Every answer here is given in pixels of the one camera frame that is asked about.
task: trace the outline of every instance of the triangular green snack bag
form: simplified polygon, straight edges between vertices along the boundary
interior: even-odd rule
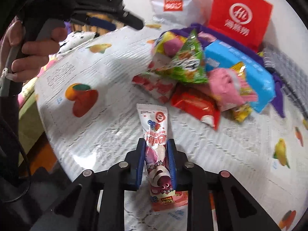
[[[193,30],[171,62],[162,68],[154,70],[154,72],[181,82],[204,83],[208,81],[204,68],[203,49],[197,39],[196,31]]]

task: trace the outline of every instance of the patterned tablecloth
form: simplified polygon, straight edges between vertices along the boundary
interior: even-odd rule
[[[136,103],[158,102],[133,86],[132,77],[146,70],[151,60],[152,45],[147,41],[177,26],[119,29],[83,44],[38,79],[35,92],[41,119],[71,180],[84,169],[107,170],[136,148],[138,138],[143,137]],[[89,86],[94,97],[98,94],[87,113],[71,97],[70,85],[75,83]],[[230,171],[277,224],[289,211],[296,211],[290,230],[297,224],[308,206],[308,131],[287,96],[285,119],[269,105],[242,124],[223,114],[217,132],[177,108],[168,104],[167,108],[168,138],[174,138],[189,160],[211,172]],[[295,127],[301,132],[303,146]],[[285,141],[290,168],[273,158],[280,138]],[[144,176],[138,192],[125,194],[125,229],[186,230],[186,207],[153,214],[146,180]]]

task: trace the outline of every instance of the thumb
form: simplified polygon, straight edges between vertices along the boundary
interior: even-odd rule
[[[22,39],[23,39],[23,26],[21,21],[16,21],[8,28],[3,38],[0,51],[1,73],[5,67],[11,46],[17,46]]]

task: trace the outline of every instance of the table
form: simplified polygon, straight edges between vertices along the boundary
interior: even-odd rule
[[[107,170],[136,148],[138,138],[143,137],[136,103],[158,102],[133,86],[131,80],[151,61],[151,44],[147,41],[176,27],[180,26],[145,27],[141,31],[124,27],[106,34],[61,59],[36,82],[45,132],[71,180],[84,169]],[[92,53],[89,47],[96,44],[111,46],[104,53]],[[80,118],[73,115],[74,102],[65,96],[74,83],[98,91],[97,102]],[[184,151],[189,160],[207,171],[230,171],[276,223],[285,213],[295,210],[291,228],[297,224],[308,206],[308,155],[295,137],[294,127],[299,127],[304,143],[308,143],[308,131],[301,123],[300,112],[287,97],[285,119],[269,105],[262,114],[253,112],[242,124],[223,114],[217,132],[179,109],[166,106],[170,119],[168,138],[174,138],[178,150]],[[290,168],[273,159],[279,138],[286,142]],[[151,211],[144,171],[140,190],[125,194],[125,230],[186,230],[187,209],[181,210],[181,216],[175,211]]]

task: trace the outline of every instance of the screw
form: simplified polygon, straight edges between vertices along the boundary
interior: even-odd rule
[[[192,168],[192,167],[194,167],[194,164],[190,161],[187,161],[187,162],[185,162],[185,167]]]
[[[128,166],[128,163],[126,162],[126,161],[121,161],[120,163],[119,163],[119,167],[127,167]]]
[[[90,169],[87,169],[85,171],[82,172],[82,174],[85,176],[85,177],[88,177],[92,174],[92,171]]]
[[[220,172],[220,175],[222,176],[222,177],[224,177],[224,178],[228,178],[229,176],[230,176],[230,173],[228,172],[228,171],[221,171]]]

